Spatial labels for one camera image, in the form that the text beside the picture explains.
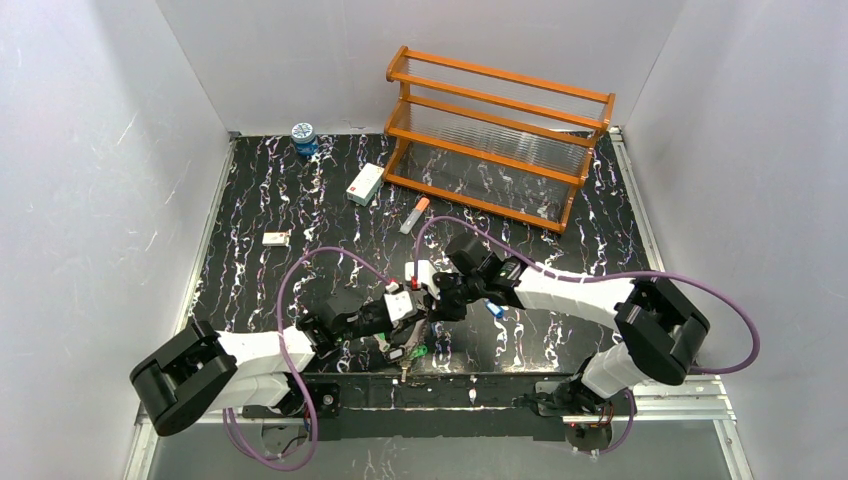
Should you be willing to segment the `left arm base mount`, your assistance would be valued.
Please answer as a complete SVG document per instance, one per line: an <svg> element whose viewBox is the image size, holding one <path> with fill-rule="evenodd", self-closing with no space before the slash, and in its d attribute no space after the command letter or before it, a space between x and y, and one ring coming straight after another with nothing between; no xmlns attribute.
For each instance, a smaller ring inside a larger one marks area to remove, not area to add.
<svg viewBox="0 0 848 480"><path fill-rule="evenodd" d="M306 387L308 398L314 404L319 419L338 416L341 389L337 383L311 383ZM281 417L304 417L308 412L307 399L298 387L294 387L277 404L268 407L268 410Z"/></svg>

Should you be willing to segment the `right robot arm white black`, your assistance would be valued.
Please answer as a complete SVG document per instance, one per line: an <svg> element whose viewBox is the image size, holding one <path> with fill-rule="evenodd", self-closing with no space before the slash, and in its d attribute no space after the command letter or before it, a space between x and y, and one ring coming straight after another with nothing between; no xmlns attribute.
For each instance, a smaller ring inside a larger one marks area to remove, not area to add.
<svg viewBox="0 0 848 480"><path fill-rule="evenodd" d="M455 237L446 250L453 271L410 261L405 278L425 288L439 321L461 320L481 299L520 310L566 314L615 330L621 341L584 360L563 389L566 399L595 404L646 380L680 385L710 330L700 310L669 279L655 273L600 280L545 271L513 254L500 258L477 236Z"/></svg>

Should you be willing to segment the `metal key organizer ring red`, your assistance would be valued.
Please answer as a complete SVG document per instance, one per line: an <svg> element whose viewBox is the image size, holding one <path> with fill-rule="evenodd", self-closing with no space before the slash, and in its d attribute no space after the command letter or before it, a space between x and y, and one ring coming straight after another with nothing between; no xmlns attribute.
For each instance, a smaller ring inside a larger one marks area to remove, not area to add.
<svg viewBox="0 0 848 480"><path fill-rule="evenodd" d="M383 354L385 360L400 367L400 383L406 382L412 362L426 353L426 346L424 345L425 325L425 320L417 321L411 326L406 341L401 344L390 343L384 333L374 335L378 350Z"/></svg>

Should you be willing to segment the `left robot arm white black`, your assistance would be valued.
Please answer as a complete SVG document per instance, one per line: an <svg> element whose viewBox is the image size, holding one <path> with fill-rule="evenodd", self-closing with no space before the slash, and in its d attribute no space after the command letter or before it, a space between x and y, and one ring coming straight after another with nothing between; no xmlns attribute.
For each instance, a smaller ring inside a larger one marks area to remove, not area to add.
<svg viewBox="0 0 848 480"><path fill-rule="evenodd" d="M293 395L312 399L303 371L348 340L383 335L389 360L400 360L410 342L394 335L417 331L431 304L421 291L387 291L372 301L344 291L309 306L280 332L227 333L196 321L137 364L129 381L160 436L177 434L212 411L278 409Z"/></svg>

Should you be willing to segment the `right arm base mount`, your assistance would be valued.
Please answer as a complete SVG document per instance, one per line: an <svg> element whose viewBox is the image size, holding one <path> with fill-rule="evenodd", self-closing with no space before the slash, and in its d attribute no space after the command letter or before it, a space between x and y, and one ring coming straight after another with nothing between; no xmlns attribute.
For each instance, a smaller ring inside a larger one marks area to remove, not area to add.
<svg viewBox="0 0 848 480"><path fill-rule="evenodd" d="M514 403L540 417L581 417L565 422L566 441L579 452L600 452L612 444L613 402L602 399L578 381L537 382L531 393Z"/></svg>

